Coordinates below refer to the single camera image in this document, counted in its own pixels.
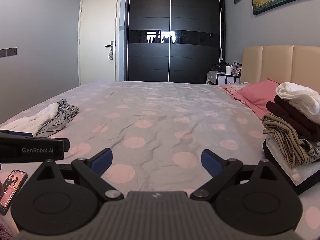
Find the dark red folded garment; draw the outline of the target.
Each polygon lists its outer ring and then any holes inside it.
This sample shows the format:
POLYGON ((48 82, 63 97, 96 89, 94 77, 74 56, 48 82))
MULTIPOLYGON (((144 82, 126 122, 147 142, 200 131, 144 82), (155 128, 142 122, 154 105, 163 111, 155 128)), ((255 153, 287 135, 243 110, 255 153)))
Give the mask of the dark red folded garment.
POLYGON ((272 114, 289 123, 301 137, 314 142, 319 141, 319 124, 308 119, 279 96, 276 95, 274 101, 268 101, 266 108, 272 114))

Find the beige padded headboard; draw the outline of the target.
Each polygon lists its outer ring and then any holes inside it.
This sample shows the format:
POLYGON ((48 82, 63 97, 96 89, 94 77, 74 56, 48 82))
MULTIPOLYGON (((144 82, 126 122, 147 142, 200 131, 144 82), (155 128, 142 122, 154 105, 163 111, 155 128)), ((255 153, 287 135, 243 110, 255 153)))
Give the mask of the beige padded headboard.
POLYGON ((292 82, 319 92, 319 60, 320 48, 314 46, 246 47, 240 81, 292 82))

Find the grey pink-dotted bed sheet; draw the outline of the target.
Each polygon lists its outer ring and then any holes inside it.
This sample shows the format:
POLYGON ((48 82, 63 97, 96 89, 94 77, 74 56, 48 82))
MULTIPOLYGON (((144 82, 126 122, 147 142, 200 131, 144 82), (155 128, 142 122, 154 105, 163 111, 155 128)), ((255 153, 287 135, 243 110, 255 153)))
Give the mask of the grey pink-dotted bed sheet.
MULTIPOLYGON (((103 179, 122 193, 185 191, 210 180, 201 165, 209 149, 223 159, 257 164, 266 158, 263 142, 281 168, 299 185, 319 171, 319 161, 289 168, 272 134, 256 114, 217 86, 183 83, 94 83, 65 91, 21 113, 8 123, 39 113, 66 99, 77 116, 57 132, 70 140, 64 162, 90 158, 104 148, 113 152, 103 179)), ((303 215, 296 232, 319 239, 319 183, 299 195, 303 215)))

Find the wall switch panel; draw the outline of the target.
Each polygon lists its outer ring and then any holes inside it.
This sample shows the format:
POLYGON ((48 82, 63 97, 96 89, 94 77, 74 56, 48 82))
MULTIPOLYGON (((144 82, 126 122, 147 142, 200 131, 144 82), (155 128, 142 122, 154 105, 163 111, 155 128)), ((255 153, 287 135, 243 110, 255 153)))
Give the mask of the wall switch panel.
POLYGON ((6 48, 0 50, 0 57, 7 57, 7 56, 15 56, 17 55, 17 48, 6 48))

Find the picture frame on nightstand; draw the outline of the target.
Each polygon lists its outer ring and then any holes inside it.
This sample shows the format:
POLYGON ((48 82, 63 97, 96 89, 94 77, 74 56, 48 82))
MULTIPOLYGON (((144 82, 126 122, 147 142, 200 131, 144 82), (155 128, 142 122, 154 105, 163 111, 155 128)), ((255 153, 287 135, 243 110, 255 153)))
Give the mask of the picture frame on nightstand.
POLYGON ((241 65, 232 65, 231 74, 234 76, 239 76, 241 72, 241 65))

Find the white cup on nightstand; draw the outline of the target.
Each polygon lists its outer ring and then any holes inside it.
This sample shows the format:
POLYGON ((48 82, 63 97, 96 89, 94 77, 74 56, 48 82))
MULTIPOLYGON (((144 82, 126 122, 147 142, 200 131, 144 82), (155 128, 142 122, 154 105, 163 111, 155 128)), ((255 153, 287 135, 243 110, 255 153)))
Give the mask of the white cup on nightstand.
POLYGON ((226 75, 231 75, 232 74, 232 66, 226 66, 225 74, 226 75))

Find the black sliding wardrobe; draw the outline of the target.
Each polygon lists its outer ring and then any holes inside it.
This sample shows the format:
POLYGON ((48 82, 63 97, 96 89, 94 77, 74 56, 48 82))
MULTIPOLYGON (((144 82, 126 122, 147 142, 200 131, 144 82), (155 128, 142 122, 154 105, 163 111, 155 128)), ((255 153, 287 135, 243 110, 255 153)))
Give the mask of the black sliding wardrobe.
POLYGON ((223 59, 225 0, 127 0, 127 81, 205 83, 223 59))

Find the white garment at bed edge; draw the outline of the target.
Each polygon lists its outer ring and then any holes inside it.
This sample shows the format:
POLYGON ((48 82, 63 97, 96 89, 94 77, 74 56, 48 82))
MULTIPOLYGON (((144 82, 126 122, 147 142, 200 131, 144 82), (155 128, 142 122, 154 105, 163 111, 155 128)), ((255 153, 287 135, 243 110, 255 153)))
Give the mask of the white garment at bed edge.
POLYGON ((25 116, 2 126, 1 130, 31 133, 35 136, 44 124, 57 115, 58 109, 59 104, 52 103, 35 115, 25 116))

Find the smartphone with lit screen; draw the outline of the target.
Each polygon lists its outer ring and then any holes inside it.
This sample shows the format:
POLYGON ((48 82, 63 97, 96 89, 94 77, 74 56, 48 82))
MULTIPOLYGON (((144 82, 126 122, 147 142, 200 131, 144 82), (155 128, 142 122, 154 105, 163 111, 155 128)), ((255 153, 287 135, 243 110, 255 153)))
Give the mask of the smartphone with lit screen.
POLYGON ((20 170, 12 170, 8 175, 3 183, 4 191, 1 195, 1 215, 4 216, 7 214, 14 196, 19 193, 27 178, 27 172, 20 170))

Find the light pink patterned pillow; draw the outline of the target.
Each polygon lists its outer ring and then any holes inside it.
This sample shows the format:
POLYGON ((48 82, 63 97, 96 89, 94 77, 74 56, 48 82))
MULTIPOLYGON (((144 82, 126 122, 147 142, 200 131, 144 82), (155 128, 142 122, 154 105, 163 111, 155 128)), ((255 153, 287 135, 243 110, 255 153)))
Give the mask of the light pink patterned pillow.
POLYGON ((232 98, 236 98, 236 94, 238 90, 245 88, 249 86, 249 83, 227 83, 224 85, 218 85, 218 89, 223 90, 228 95, 230 95, 232 98))

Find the white bedside table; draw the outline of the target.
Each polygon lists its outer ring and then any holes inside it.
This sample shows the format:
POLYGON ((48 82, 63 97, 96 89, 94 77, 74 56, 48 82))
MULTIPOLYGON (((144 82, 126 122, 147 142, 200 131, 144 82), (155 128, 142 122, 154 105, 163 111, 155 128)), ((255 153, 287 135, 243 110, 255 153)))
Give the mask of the white bedside table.
POLYGON ((223 72, 209 71, 207 74, 207 84, 224 85, 224 84, 240 83, 240 76, 227 75, 223 72))

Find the white door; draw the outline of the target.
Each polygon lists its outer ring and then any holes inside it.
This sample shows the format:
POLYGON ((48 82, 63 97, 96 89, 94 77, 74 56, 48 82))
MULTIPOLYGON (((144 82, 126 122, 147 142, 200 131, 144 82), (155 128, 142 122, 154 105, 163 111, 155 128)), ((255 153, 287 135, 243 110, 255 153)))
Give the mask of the white door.
POLYGON ((81 0, 78 25, 79 84, 119 80, 120 0, 81 0), (113 60, 105 45, 114 41, 113 60))

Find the striped beige folded garment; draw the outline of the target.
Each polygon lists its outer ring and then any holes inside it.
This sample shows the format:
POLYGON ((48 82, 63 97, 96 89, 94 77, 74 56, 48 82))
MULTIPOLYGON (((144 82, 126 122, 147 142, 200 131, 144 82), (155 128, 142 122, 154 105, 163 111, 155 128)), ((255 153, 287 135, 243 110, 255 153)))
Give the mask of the striped beige folded garment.
POLYGON ((319 161, 319 141, 299 137, 293 126, 274 114, 265 114, 261 121, 265 128, 263 133, 274 136, 289 168, 319 161))

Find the white garment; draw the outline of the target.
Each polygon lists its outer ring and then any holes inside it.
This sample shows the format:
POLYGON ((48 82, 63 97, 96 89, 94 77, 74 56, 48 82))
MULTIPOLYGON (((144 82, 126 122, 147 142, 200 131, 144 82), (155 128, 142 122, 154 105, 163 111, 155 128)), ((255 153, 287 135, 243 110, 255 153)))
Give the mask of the white garment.
POLYGON ((284 82, 276 87, 276 94, 281 99, 288 101, 308 119, 319 124, 320 97, 318 92, 296 83, 284 82))
POLYGON ((57 115, 58 109, 59 104, 52 103, 35 115, 25 116, 2 126, 1 130, 31 133, 35 136, 44 124, 57 115))

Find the grey striped garment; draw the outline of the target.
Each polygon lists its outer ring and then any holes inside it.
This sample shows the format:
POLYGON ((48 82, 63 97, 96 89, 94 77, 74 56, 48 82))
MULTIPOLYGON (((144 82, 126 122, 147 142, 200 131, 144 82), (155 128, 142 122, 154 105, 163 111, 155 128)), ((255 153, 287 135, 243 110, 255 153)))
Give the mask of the grey striped garment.
POLYGON ((37 138, 47 138, 63 130, 79 113, 79 107, 70 105, 66 99, 61 99, 58 104, 57 115, 41 126, 37 138))

